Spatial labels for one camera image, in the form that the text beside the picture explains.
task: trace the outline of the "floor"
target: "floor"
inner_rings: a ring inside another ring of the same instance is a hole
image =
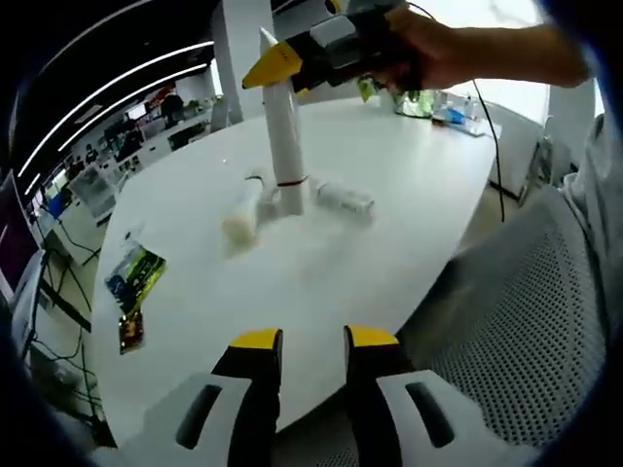
[[[518,210],[517,203],[513,199],[507,197],[504,198],[504,208],[507,220],[511,218]],[[493,188],[488,187],[483,193],[483,196],[471,220],[471,223],[465,235],[463,236],[458,251],[468,248],[470,245],[473,245],[486,238],[487,235],[491,234],[500,226],[500,221],[501,211],[498,192]],[[97,264],[98,259],[93,258],[82,267],[72,265],[72,270],[76,274],[77,281],[74,280],[71,274],[66,273],[62,280],[62,283],[60,284],[61,287],[59,290],[59,294],[67,302],[75,306],[88,319],[90,319],[91,315],[90,304],[87,304],[85,297],[83,297],[81,293],[80,288],[83,288],[87,299],[91,303]],[[54,267],[53,284],[55,285],[55,287],[58,286],[59,280],[60,269],[58,267]],[[73,322],[69,323],[69,325],[77,329],[77,326],[73,324]],[[75,346],[75,338],[72,342],[73,343],[68,344],[68,346]],[[88,349],[90,346],[90,335],[87,333],[84,333],[84,342],[86,348]],[[88,350],[86,350],[85,352],[85,357],[87,369],[92,370],[92,367],[89,363],[90,359]],[[93,397],[99,397],[96,386],[92,388],[92,395]]]

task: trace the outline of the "white table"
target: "white table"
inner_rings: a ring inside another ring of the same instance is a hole
[[[363,228],[310,208],[265,227],[259,244],[227,258],[221,221],[254,166],[271,167],[264,119],[217,132],[148,167],[117,203],[94,290],[92,359],[117,442],[188,376],[209,373],[240,333],[284,330],[284,427],[345,381],[343,326],[395,333],[453,256],[495,157],[493,140],[389,114],[359,99],[301,108],[308,174],[374,197]],[[104,278],[123,238],[167,260],[144,306],[145,345],[119,353],[120,311]]]

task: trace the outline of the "gray mesh chair back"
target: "gray mesh chair back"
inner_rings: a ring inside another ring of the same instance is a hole
[[[585,236],[552,187],[452,260],[400,333],[479,404],[511,444],[542,448],[571,420],[605,359],[601,286]]]

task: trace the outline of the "white column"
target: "white column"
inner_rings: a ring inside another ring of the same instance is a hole
[[[242,78],[259,58],[260,27],[274,32],[270,0],[221,0],[212,16],[214,55],[232,124],[264,114],[261,88],[242,89]]]

